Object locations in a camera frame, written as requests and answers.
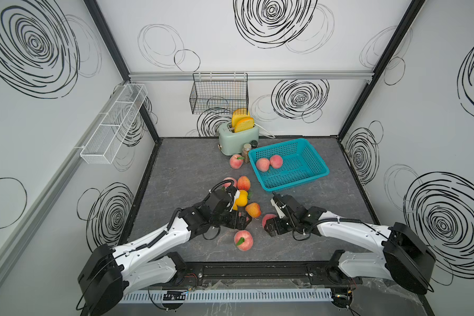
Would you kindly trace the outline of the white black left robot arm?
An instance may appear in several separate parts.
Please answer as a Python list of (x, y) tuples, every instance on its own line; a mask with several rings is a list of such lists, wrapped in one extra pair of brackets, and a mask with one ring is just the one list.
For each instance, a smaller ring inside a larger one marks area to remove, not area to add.
[(103, 315), (128, 293), (157, 283), (168, 283), (184, 262), (170, 250), (205, 234), (210, 227), (241, 229), (247, 218), (233, 208), (198, 203), (175, 209), (169, 222), (135, 241), (98, 246), (77, 281), (82, 295), (76, 304), (82, 315)]

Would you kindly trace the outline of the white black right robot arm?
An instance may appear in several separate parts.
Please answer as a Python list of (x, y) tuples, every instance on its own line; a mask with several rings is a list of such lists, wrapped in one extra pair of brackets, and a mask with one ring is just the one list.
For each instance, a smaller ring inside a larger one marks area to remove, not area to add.
[(318, 207), (295, 213), (287, 206), (280, 206), (276, 211), (276, 215), (263, 219), (263, 228), (271, 236), (298, 233), (307, 240), (314, 234), (365, 249), (363, 253), (346, 250), (334, 253), (331, 267), (340, 277), (392, 280), (420, 295), (433, 290), (431, 275), (436, 256), (409, 226), (372, 225)]

